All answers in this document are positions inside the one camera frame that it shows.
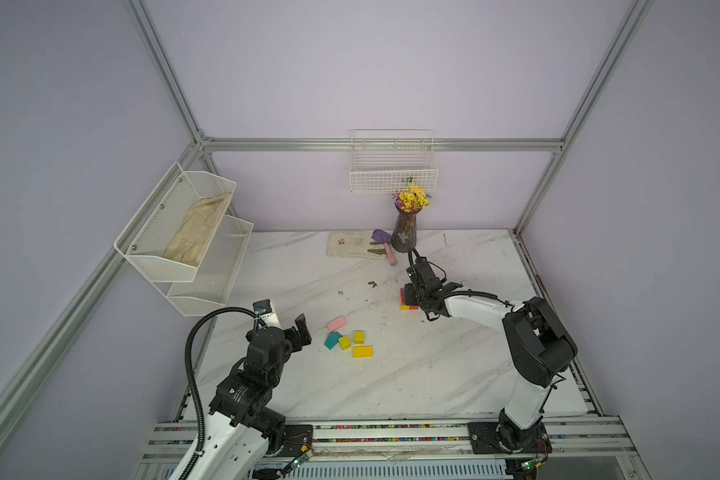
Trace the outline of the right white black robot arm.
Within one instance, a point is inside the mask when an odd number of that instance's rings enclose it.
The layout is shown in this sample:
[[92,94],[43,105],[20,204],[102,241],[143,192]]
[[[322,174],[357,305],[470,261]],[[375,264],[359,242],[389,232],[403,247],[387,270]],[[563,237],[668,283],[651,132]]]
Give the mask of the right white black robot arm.
[[419,307],[428,321],[464,319],[504,333],[517,377],[499,413],[493,447],[516,453],[535,444],[541,439],[552,390],[578,353],[554,309],[538,296],[516,306],[493,293],[466,289],[437,276],[433,265],[415,249],[407,256],[409,282],[404,299]]

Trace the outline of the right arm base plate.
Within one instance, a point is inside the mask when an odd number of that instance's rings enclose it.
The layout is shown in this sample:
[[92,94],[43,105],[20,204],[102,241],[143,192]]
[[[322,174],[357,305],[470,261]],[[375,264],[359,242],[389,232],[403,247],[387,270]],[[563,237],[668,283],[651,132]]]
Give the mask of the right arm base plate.
[[549,435],[541,421],[528,429],[506,422],[471,422],[468,437],[474,454],[549,454]]

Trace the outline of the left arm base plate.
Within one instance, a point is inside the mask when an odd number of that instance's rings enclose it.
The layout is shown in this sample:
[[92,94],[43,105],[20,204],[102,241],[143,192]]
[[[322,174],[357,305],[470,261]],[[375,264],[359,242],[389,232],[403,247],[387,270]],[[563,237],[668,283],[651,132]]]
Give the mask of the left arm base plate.
[[312,447],[314,427],[310,424],[286,424],[283,441],[276,457],[293,458]]

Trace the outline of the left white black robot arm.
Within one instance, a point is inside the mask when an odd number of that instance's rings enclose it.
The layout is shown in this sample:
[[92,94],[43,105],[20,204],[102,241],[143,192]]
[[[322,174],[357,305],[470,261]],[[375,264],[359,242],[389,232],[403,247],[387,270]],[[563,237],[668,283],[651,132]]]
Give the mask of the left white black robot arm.
[[[199,394],[192,351],[196,334],[207,322],[226,314],[253,319],[244,357],[216,387],[214,397],[204,403]],[[225,464],[229,474],[243,479],[267,455],[281,450],[285,417],[268,408],[291,355],[312,343],[306,317],[284,329],[275,311],[259,304],[253,310],[223,307],[201,317],[191,328],[184,347],[184,371],[197,419],[197,435],[174,470],[174,479],[212,479]]]

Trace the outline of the yellow rectangular wood block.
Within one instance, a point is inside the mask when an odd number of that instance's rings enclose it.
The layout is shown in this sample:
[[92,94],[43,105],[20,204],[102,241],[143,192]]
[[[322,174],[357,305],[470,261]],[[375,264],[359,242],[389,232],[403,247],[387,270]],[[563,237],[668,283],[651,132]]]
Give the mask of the yellow rectangular wood block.
[[352,349],[352,356],[355,359],[372,358],[374,354],[373,347],[370,345],[359,345]]

